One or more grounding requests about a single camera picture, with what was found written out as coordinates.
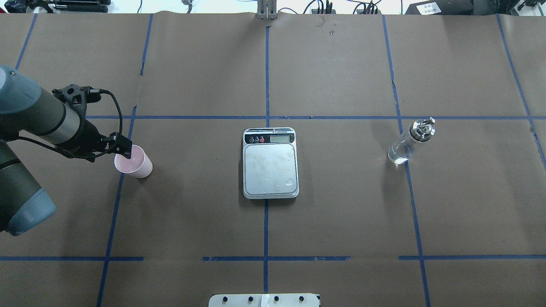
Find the white label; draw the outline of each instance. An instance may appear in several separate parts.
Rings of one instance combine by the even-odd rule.
[[[417,9],[421,15],[432,15],[442,12],[436,2],[418,5]]]

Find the plastic cup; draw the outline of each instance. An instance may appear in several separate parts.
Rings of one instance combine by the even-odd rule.
[[[152,161],[140,146],[133,145],[131,148],[131,159],[116,154],[114,165],[121,173],[136,178],[147,177],[153,169]]]

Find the digital scale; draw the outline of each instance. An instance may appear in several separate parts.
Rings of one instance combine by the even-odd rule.
[[[242,142],[242,189],[246,198],[298,195],[296,131],[288,127],[246,129]]]

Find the clear bottle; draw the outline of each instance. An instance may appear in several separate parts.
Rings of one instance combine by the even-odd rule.
[[[396,164],[404,164],[415,153],[416,147],[432,138],[436,129],[436,120],[432,117],[415,121],[408,130],[402,132],[398,139],[391,145],[387,156]]]

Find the silver bottle cap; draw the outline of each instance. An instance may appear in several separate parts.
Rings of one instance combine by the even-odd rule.
[[[419,142],[428,141],[436,133],[436,129],[434,128],[435,123],[436,120],[432,117],[425,120],[416,120],[409,128],[409,132]]]

